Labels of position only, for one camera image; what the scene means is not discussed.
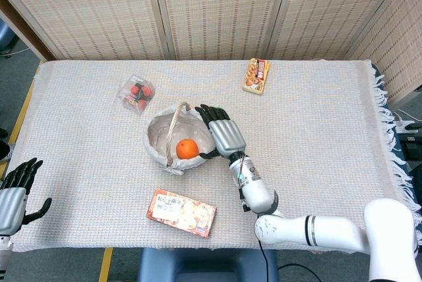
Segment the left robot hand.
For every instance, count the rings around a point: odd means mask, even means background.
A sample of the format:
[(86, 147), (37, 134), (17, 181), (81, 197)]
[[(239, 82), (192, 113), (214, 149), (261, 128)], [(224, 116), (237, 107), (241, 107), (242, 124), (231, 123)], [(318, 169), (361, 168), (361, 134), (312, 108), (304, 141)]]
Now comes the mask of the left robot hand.
[(21, 163), (8, 173), (1, 184), (1, 236), (11, 237), (27, 225), (42, 218), (50, 209), (52, 198), (46, 198), (42, 207), (27, 214), (26, 205), (36, 173), (43, 165), (36, 157)]

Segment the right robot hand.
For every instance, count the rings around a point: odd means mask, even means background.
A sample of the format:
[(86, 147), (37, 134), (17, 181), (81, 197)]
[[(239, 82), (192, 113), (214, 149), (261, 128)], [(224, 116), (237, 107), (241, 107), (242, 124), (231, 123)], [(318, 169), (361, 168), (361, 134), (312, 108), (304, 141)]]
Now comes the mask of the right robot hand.
[(201, 104), (195, 110), (202, 117), (215, 145), (212, 151), (199, 153), (202, 159), (220, 156), (233, 163), (245, 155), (246, 141), (235, 121), (230, 119), (224, 109)]

